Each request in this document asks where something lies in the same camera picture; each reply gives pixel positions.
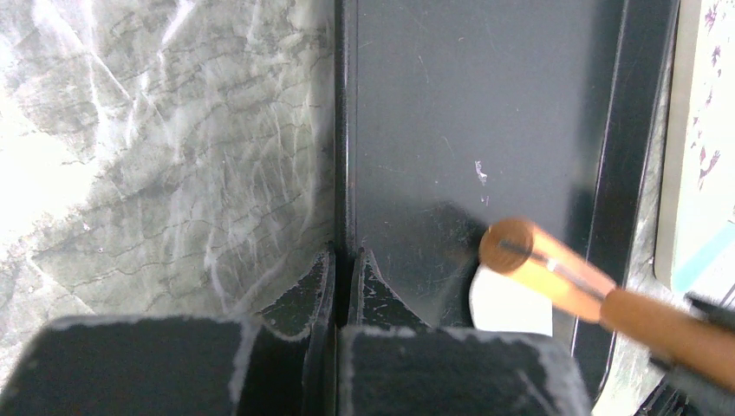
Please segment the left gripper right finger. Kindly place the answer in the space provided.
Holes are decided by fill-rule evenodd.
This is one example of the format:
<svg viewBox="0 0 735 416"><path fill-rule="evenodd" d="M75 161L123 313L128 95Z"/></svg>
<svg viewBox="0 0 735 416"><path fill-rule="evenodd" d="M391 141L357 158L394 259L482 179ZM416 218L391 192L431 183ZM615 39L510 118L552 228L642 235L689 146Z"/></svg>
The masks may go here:
<svg viewBox="0 0 735 416"><path fill-rule="evenodd" d="M338 335L341 415L588 415L576 361L547 335L430 328L360 250Z"/></svg>

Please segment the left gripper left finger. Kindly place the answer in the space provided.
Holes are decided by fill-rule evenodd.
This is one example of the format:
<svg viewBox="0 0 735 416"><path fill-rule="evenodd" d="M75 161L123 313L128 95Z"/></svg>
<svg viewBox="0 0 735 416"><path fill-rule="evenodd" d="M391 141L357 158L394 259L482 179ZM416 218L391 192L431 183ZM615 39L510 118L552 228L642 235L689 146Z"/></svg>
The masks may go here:
<svg viewBox="0 0 735 416"><path fill-rule="evenodd" d="M1 394L4 415L320 415L335 254L254 315L78 315L47 324Z"/></svg>

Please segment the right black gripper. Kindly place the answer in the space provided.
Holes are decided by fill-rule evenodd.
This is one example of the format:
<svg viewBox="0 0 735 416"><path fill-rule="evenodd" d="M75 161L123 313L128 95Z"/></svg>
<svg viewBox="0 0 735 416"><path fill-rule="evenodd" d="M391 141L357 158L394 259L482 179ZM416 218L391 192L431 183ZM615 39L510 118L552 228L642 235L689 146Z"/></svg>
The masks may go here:
<svg viewBox="0 0 735 416"><path fill-rule="evenodd" d="M685 299L692 313L641 298L649 320L642 343L665 371L666 383L685 393L702 415L733 415L734 309L695 294Z"/></svg>

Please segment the wooden double-ended dough roller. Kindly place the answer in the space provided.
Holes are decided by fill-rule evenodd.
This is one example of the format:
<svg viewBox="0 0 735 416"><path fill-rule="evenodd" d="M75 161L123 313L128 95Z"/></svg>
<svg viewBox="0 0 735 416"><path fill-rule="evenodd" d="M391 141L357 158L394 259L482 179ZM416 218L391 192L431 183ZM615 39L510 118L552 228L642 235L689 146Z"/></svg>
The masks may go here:
<svg viewBox="0 0 735 416"><path fill-rule="evenodd" d="M649 323L644 295L620 287L535 223L506 218L491 225L479 243L478 259L559 309L643 344L641 331Z"/></svg>

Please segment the white dough ball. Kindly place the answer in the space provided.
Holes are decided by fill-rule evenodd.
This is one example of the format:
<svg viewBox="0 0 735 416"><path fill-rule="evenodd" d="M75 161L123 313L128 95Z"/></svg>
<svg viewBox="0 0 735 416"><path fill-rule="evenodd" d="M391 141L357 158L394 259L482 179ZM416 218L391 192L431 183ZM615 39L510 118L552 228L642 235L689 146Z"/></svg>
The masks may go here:
<svg viewBox="0 0 735 416"><path fill-rule="evenodd" d="M468 302L476 329L553 335L551 301L484 265L471 281Z"/></svg>

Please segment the black baking tray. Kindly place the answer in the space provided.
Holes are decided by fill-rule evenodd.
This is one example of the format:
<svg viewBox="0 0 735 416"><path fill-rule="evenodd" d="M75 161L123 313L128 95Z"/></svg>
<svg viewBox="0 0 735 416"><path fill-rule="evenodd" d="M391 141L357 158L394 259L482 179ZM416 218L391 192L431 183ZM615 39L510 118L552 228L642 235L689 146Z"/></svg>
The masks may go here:
<svg viewBox="0 0 735 416"><path fill-rule="evenodd" d="M507 217L624 283L678 9L338 2L337 282L349 320L469 326L479 240Z"/></svg>

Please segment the green floral tray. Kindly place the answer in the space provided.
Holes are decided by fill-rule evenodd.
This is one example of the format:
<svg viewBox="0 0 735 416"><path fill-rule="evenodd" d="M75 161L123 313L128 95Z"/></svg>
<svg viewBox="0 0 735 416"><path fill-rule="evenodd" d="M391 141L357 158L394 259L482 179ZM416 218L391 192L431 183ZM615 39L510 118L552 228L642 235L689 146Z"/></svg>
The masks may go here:
<svg viewBox="0 0 735 416"><path fill-rule="evenodd" d="M734 240L734 3L681 2L673 52L654 274L685 292Z"/></svg>

